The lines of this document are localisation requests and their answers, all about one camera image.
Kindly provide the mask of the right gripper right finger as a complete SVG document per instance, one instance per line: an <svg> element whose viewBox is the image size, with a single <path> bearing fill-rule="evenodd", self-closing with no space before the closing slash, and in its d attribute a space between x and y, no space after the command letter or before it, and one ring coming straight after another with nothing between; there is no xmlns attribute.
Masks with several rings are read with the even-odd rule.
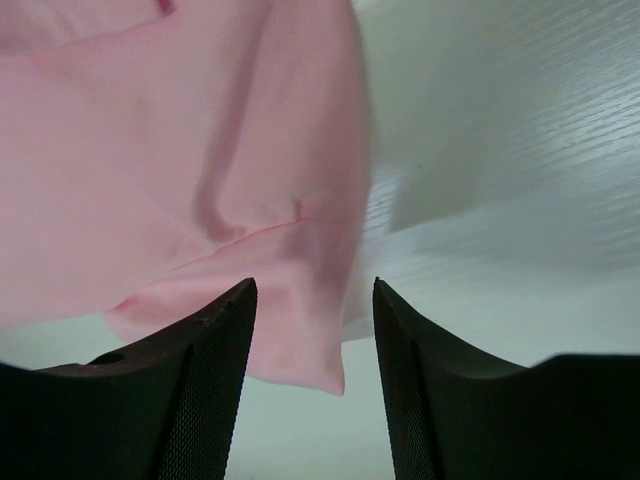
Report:
<svg viewBox="0 0 640 480"><path fill-rule="evenodd" d="M524 367L373 287L377 357L399 479L635 479L639 359L562 354Z"/></svg>

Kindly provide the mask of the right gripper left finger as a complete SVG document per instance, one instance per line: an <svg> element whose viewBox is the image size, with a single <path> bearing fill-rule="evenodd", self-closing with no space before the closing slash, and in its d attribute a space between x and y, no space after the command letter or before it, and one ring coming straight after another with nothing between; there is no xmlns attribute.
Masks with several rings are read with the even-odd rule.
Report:
<svg viewBox="0 0 640 480"><path fill-rule="evenodd" d="M246 279L87 364L1 368L5 479L221 479L254 331Z"/></svg>

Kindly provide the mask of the pink t shirt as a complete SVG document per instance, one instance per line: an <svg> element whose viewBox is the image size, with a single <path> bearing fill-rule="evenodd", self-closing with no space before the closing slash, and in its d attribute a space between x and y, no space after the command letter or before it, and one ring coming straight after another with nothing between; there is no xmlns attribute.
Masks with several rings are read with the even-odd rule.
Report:
<svg viewBox="0 0 640 480"><path fill-rule="evenodd" d="M348 1L5 1L1 324L126 342L251 277L251 376L344 391L369 102Z"/></svg>

